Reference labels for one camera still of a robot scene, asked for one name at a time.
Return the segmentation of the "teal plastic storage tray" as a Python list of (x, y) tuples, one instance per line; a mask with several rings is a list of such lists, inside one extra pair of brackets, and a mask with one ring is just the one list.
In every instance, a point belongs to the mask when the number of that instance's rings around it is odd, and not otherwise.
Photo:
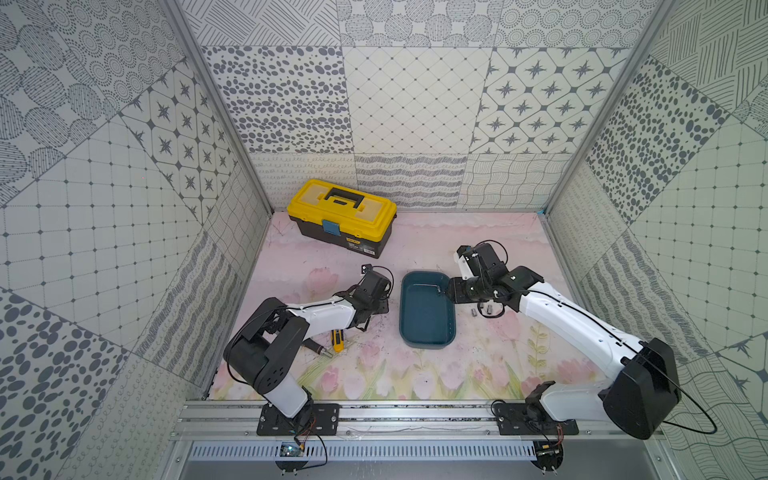
[(439, 350), (454, 341), (456, 316), (447, 296), (449, 280), (436, 271), (411, 271), (403, 277), (399, 333), (409, 347)]

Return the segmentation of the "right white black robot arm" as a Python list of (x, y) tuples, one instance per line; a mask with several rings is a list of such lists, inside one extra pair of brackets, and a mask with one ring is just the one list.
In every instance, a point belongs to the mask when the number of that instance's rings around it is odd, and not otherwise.
[(681, 400), (675, 356), (664, 341), (643, 341), (572, 303), (528, 267), (508, 269), (486, 242), (460, 246), (460, 276), (450, 280), (455, 304), (493, 302), (521, 313), (577, 348), (604, 375), (592, 384), (539, 384), (525, 399), (524, 419), (537, 427), (568, 421), (610, 421), (647, 440)]

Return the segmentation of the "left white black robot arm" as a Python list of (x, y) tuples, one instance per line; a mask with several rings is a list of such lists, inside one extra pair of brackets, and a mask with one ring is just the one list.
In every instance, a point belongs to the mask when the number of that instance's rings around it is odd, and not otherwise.
[(307, 304), (286, 304), (276, 297), (264, 300), (225, 346), (223, 361), (230, 377), (252, 388), (292, 423), (309, 423), (311, 394), (290, 374), (299, 350), (322, 334), (366, 331), (373, 316), (389, 311), (392, 272), (370, 264), (361, 270), (357, 283), (326, 300)]

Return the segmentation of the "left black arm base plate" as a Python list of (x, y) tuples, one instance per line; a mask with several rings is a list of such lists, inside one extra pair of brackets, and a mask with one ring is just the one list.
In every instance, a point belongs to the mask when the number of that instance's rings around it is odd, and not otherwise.
[(319, 434), (335, 436), (341, 406), (337, 403), (313, 403), (304, 406), (294, 417), (284, 415), (276, 406), (262, 407), (258, 436), (300, 436)]

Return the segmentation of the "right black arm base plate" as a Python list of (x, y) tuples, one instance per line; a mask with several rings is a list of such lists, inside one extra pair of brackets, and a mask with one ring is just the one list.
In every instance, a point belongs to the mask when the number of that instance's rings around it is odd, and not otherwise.
[(500, 435), (572, 436), (579, 434), (575, 420), (555, 421), (538, 407), (495, 400), (490, 406)]

